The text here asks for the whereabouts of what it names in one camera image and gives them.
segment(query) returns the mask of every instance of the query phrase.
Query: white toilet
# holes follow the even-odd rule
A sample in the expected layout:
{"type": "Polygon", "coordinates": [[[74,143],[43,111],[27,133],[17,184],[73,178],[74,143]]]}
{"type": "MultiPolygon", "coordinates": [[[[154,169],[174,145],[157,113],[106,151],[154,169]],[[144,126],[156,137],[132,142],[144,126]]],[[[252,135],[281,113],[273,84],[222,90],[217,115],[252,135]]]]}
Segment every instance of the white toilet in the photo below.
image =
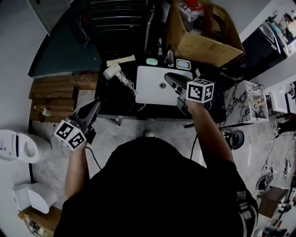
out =
{"type": "Polygon", "coordinates": [[[48,158],[51,145],[42,137],[11,130],[0,130],[0,158],[36,163],[48,158]]]}
{"type": "Polygon", "coordinates": [[[22,184],[12,188],[12,196],[20,211],[29,206],[47,214],[56,202],[57,195],[50,188],[41,183],[22,184]]]}

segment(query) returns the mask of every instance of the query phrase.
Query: marble floor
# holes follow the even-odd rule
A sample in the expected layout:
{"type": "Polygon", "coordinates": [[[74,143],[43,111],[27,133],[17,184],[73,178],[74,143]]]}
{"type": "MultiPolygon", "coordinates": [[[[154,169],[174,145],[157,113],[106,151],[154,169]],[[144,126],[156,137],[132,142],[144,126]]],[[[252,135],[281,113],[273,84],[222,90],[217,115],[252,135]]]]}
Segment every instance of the marble floor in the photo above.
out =
{"type": "MultiPolygon", "coordinates": [[[[86,98],[92,98],[93,93],[81,91],[79,102],[86,98]]],[[[120,127],[98,118],[93,124],[97,135],[92,143],[88,145],[101,167],[105,166],[109,156],[117,146],[140,137],[144,131],[152,131],[154,134],[172,144],[184,156],[189,158],[192,144],[195,138],[194,128],[184,129],[188,123],[164,122],[164,121],[142,121],[123,120],[120,127]]],[[[40,123],[33,121],[34,134],[48,139],[53,133],[52,123],[40,123]]],[[[234,161],[237,170],[245,182],[251,194],[256,197],[256,184],[261,177],[261,168],[264,165],[268,153],[272,149],[274,132],[273,121],[255,125],[248,125],[235,128],[242,130],[245,134],[245,142],[241,148],[233,151],[234,161]]],[[[272,185],[276,187],[289,188],[292,180],[292,173],[288,174],[286,180],[283,179],[283,165],[285,158],[291,162],[291,171],[296,168],[295,162],[295,141],[293,136],[280,136],[275,139],[272,153],[269,155],[269,166],[273,167],[274,178],[272,185]]],[[[52,157],[48,160],[33,164],[34,179],[51,187],[58,195],[55,206],[62,208],[64,203],[64,182],[68,167],[70,150],[63,146],[55,137],[50,139],[52,145],[52,157]]],[[[99,168],[95,163],[91,152],[86,151],[90,177],[93,177],[99,168]]],[[[205,165],[197,142],[193,151],[194,161],[205,165]]]]}

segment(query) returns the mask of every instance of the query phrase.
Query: person's left arm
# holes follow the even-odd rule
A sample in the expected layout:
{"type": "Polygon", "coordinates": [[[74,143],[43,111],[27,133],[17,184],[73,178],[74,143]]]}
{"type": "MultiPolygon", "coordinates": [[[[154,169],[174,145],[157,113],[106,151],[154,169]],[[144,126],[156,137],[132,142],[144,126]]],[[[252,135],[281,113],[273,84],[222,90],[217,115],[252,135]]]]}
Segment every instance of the person's left arm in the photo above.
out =
{"type": "Polygon", "coordinates": [[[89,180],[85,146],[83,146],[83,148],[72,151],[70,154],[65,182],[66,200],[79,193],[89,180]]]}

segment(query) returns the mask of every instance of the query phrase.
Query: white cube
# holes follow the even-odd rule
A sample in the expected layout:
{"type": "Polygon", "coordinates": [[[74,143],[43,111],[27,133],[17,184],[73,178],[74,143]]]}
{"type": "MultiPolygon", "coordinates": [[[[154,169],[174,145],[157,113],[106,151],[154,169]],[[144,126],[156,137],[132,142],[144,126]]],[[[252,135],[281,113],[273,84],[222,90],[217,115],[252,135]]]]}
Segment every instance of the white cube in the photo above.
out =
{"type": "Polygon", "coordinates": [[[187,82],[186,99],[205,103],[213,99],[214,83],[205,79],[187,82]]]}
{"type": "Polygon", "coordinates": [[[86,141],[84,134],[79,128],[64,120],[60,122],[55,130],[55,136],[64,146],[71,150],[78,149],[86,141]]]}

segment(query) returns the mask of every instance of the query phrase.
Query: person's right arm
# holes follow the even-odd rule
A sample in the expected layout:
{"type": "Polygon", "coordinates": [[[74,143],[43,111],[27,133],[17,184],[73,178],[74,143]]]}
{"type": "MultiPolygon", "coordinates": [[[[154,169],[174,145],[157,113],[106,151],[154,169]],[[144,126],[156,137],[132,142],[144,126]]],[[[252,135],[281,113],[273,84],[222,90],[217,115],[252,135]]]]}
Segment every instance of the person's right arm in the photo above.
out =
{"type": "Polygon", "coordinates": [[[219,161],[234,162],[231,150],[203,104],[186,101],[207,167],[219,161]]]}

